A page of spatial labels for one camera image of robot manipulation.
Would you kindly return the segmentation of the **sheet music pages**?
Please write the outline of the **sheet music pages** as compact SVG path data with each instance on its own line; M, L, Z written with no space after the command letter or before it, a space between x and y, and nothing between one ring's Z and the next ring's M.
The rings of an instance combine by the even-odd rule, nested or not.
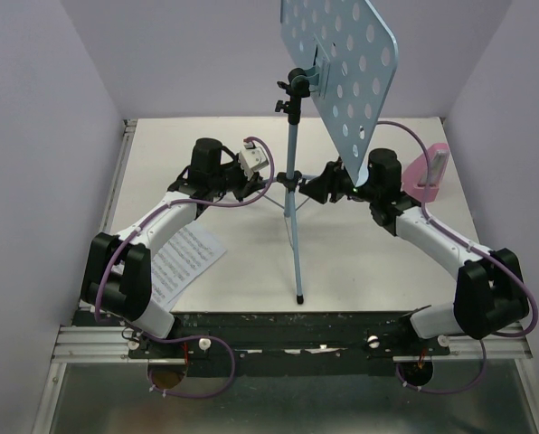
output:
M151 261L152 300L171 310L185 289L225 252L202 224L188 224Z

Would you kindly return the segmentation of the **pink metronome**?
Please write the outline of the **pink metronome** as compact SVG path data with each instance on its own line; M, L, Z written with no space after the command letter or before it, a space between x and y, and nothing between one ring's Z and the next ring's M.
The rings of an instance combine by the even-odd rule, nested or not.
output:
M402 189L409 196L421 202L424 191L429 185L426 203L432 203L440 190L440 182L445 174L450 158L449 146L446 143L435 143L428 149L430 169L424 154L415 158L402 172Z

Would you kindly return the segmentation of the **blue music stand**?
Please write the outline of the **blue music stand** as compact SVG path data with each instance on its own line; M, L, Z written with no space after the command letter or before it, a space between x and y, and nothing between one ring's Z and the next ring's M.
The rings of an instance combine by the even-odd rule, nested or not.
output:
M280 36L294 68L279 87L287 100L276 112L288 117L287 165L277 175L285 189L298 304L303 304L296 195L310 178L296 169L298 126L305 100L313 102L332 140L349 184L371 177L366 156L397 70L396 37L369 1L283 1Z

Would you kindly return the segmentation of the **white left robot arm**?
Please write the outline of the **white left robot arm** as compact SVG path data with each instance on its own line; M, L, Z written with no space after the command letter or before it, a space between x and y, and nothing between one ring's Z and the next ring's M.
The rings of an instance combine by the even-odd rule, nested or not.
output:
M269 190L273 179L261 170L275 169L269 147L257 137L246 137L239 153L221 141L196 140L191 161L168 186L165 196L148 213L116 234L100 232L91 241L80 299L101 313L127 320L150 335L149 345L162 357L174 355L181 336L175 317L152 298L151 261L180 230L208 208L225 208L231 193L232 208L255 203Z

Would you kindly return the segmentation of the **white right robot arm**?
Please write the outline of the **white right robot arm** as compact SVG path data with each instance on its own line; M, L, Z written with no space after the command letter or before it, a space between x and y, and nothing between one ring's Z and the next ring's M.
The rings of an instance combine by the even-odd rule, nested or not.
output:
M416 354L439 335L467 335L479 340L525 318L529 304L521 289L521 270L508 249L491 250L438 230L421 203L402 189L402 165L394 151L379 148L368 156L369 177L356 187L340 160L321 175L304 181L300 193L318 203L343 197L367 202L373 220L391 235L408 241L441 265L456 281L454 300L407 315L396 332L398 347Z

